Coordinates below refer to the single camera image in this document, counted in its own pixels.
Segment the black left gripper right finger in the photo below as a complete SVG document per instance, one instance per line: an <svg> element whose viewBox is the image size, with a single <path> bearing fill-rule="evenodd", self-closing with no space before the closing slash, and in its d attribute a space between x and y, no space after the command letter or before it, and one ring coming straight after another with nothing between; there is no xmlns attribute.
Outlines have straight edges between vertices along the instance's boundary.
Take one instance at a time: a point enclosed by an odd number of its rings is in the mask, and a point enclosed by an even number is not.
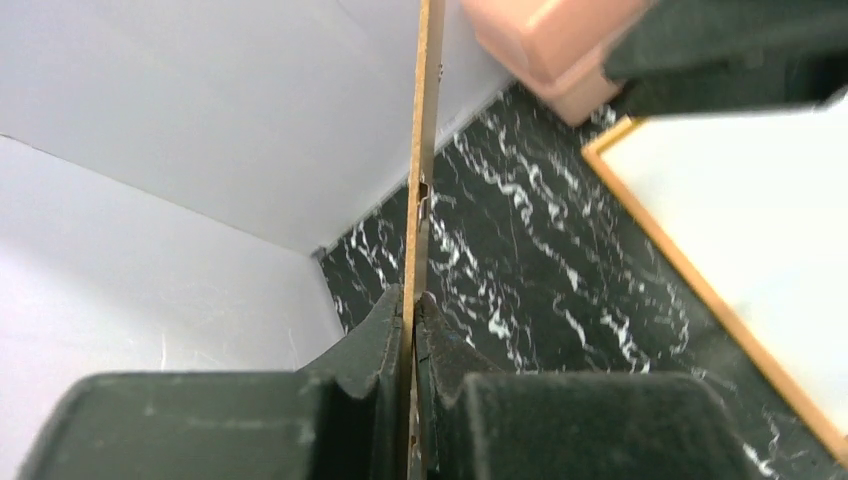
<svg viewBox="0 0 848 480"><path fill-rule="evenodd" d="M467 344L430 294L415 307L427 479L751 479L702 381L674 372L517 374Z"/></svg>

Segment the building photo print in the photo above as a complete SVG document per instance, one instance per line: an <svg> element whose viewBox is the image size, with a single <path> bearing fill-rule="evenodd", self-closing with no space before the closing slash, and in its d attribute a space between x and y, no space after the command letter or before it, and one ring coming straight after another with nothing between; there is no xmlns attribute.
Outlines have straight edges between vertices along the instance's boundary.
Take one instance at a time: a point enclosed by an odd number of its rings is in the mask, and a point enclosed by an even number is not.
<svg viewBox="0 0 848 480"><path fill-rule="evenodd" d="M847 97L653 118L603 160L847 437Z"/></svg>

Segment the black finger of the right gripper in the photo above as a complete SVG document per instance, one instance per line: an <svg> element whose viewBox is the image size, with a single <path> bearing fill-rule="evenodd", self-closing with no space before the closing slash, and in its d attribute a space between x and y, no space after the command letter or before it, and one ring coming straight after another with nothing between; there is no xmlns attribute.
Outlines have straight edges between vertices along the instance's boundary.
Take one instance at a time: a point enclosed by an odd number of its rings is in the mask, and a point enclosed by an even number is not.
<svg viewBox="0 0 848 480"><path fill-rule="evenodd" d="M822 105L847 86L847 4L659 1L603 72L635 117Z"/></svg>

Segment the yellow wooden picture frame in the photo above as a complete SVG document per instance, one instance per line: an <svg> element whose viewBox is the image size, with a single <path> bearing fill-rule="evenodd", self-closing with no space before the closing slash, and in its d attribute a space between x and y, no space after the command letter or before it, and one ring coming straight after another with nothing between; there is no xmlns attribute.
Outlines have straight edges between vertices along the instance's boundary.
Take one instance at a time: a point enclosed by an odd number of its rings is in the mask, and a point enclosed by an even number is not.
<svg viewBox="0 0 848 480"><path fill-rule="evenodd" d="M707 306L716 320L741 347L774 390L800 417L825 449L842 466L847 465L847 439L819 408L801 385L780 365L780 362L756 338L743 319L697 267L688 259L652 213L603 160L603 154L649 122L646 118L621 117L582 148L582 156L617 197L681 278Z"/></svg>

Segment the brown cardboard backing board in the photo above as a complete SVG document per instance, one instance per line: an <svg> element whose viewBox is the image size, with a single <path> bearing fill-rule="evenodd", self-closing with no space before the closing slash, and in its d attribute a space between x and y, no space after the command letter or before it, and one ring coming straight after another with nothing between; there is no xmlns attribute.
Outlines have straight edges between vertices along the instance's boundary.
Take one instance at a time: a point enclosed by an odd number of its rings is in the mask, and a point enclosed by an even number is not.
<svg viewBox="0 0 848 480"><path fill-rule="evenodd" d="M397 420L397 473L408 479L413 471L412 421L418 407L413 390L416 379L416 303L426 290L429 244L430 190L437 136L437 112L442 71L445 3L420 3L411 153L407 179L405 263L399 358L399 411Z"/></svg>

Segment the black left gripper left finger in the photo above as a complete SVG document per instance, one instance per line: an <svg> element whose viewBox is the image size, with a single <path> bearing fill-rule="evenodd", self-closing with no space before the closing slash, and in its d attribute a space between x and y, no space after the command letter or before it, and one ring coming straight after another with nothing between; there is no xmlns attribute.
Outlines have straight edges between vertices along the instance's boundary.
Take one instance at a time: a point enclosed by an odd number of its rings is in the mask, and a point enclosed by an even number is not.
<svg viewBox="0 0 848 480"><path fill-rule="evenodd" d="M402 290L296 371L110 372L75 383L21 479L399 479Z"/></svg>

